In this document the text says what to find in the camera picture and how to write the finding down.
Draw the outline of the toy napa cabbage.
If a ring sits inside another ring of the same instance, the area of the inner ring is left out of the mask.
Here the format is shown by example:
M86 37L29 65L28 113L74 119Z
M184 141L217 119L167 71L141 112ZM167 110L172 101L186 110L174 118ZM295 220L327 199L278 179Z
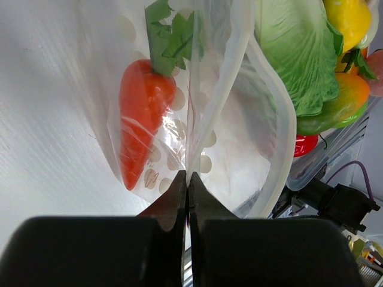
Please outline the toy napa cabbage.
M335 68L344 37L322 1L256 1L254 34L298 117L317 115L338 97Z

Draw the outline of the toy carrot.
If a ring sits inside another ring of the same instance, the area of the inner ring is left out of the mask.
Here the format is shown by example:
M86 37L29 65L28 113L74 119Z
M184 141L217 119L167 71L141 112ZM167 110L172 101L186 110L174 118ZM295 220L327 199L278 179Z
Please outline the toy carrot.
M120 82L120 170L125 187L137 185L163 117L174 102L172 73L192 59L195 12L174 13L168 1L144 10L149 57L132 62Z

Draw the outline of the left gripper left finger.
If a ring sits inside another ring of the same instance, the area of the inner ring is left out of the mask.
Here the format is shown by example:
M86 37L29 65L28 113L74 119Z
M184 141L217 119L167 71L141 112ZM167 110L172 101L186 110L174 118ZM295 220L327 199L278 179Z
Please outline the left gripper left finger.
M1 256L2 286L182 286L186 172L137 216L38 216Z

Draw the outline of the grey plastic food tray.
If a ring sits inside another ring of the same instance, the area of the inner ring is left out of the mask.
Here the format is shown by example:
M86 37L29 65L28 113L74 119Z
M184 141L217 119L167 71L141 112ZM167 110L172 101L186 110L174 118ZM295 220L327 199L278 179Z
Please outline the grey plastic food tray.
M363 138L369 113L381 100L381 97L371 96L366 112L356 122L325 132L324 139L310 153L293 160L286 186L292 191L304 188L325 165Z

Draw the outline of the toy mango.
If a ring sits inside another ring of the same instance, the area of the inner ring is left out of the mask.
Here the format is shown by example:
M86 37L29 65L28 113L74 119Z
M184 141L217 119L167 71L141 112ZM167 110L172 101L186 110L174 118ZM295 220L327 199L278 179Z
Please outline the toy mango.
M338 72L336 79L339 84L339 96L325 102L318 115L298 117L298 135L317 135L331 129L355 114L367 101L370 88L362 77Z

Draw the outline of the toy yellow pepper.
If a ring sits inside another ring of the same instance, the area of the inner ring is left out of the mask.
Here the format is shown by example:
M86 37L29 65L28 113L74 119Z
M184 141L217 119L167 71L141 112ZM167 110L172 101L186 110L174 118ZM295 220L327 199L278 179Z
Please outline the toy yellow pepper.
M366 1L324 0L327 19L344 39L342 53L354 48L367 34L372 23L372 13Z

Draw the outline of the toy red bell pepper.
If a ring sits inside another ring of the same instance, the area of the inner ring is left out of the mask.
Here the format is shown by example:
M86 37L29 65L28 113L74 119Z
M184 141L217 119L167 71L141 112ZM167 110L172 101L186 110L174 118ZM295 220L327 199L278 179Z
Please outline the toy red bell pepper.
M296 136L296 144L294 150L294 157L301 157L309 152L311 152L318 143L318 135L310 136Z

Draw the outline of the clear dotted zip bag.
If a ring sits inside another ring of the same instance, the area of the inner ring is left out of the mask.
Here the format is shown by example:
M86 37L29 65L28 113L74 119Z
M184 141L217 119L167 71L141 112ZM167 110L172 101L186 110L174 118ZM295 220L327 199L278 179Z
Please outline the clear dotted zip bag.
M84 112L118 181L122 169L118 90L125 67L148 54L148 1L79 1L78 50L84 56ZM171 1L176 13L196 13L186 70L160 120L133 193L153 202L179 170L197 172L240 218L266 218L293 162L293 104L254 33L260 1Z

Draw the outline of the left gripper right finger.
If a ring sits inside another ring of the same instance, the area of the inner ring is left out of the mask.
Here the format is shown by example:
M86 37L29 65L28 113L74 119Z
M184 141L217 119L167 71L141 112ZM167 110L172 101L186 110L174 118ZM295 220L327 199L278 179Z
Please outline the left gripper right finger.
M336 226L314 218L240 219L204 186L188 188L194 286L362 286Z

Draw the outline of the toy pink peach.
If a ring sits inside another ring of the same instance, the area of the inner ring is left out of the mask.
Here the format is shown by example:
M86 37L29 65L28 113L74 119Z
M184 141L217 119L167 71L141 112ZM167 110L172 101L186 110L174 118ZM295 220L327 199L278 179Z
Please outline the toy pink peach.
M376 97L382 97L382 54L383 50L376 50L367 57L367 64L376 76L376 80L368 80L370 94Z

